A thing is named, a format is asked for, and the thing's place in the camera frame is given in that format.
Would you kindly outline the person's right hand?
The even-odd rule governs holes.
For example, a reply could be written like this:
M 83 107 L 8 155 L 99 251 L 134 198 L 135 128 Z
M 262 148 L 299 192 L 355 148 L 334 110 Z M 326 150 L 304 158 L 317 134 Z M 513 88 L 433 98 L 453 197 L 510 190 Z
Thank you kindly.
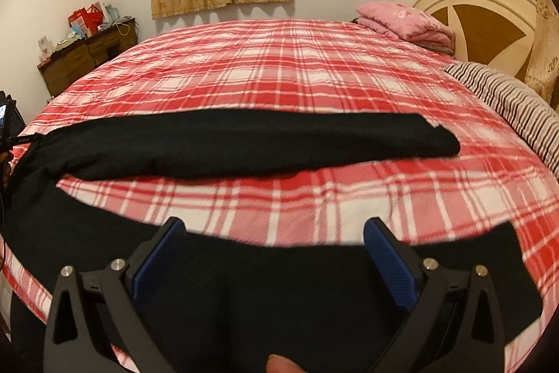
M 299 365 L 277 354 L 268 357 L 265 366 L 266 373 L 305 373 Z

